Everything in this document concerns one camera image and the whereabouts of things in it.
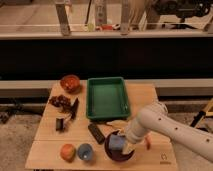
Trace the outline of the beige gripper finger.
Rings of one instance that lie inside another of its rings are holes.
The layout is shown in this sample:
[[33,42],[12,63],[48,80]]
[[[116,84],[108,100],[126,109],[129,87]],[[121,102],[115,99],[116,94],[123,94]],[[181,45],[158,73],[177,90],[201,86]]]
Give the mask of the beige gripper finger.
[[123,149],[122,149],[122,154],[127,155],[130,154],[133,150],[135,149],[135,145],[130,143],[130,142],[125,142]]

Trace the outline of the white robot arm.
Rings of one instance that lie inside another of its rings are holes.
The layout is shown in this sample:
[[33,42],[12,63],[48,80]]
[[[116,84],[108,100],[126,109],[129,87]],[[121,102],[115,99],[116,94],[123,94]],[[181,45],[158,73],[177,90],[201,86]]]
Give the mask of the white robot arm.
[[167,107],[162,102],[144,106],[124,128],[125,145],[122,153],[131,153],[148,132],[154,131],[213,163],[213,134],[179,123],[167,114]]

